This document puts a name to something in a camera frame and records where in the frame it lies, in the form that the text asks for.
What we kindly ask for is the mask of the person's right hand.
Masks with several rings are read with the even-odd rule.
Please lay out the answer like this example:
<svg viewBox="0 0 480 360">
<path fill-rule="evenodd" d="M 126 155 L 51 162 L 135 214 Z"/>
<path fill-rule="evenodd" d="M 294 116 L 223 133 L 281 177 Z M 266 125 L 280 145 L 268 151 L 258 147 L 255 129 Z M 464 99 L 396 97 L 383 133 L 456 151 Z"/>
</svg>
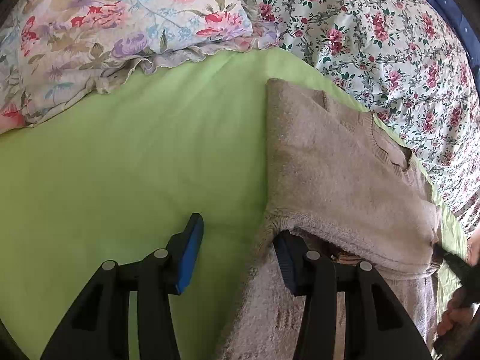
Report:
<svg viewBox="0 0 480 360">
<path fill-rule="evenodd" d="M 479 263 L 479 229 L 470 234 L 468 239 L 468 263 L 475 266 Z M 445 335 L 457 325 L 466 326 L 473 318 L 473 308 L 461 307 L 463 290 L 456 289 L 448 302 L 447 310 L 442 314 L 442 319 L 437 326 L 437 334 Z"/>
</svg>

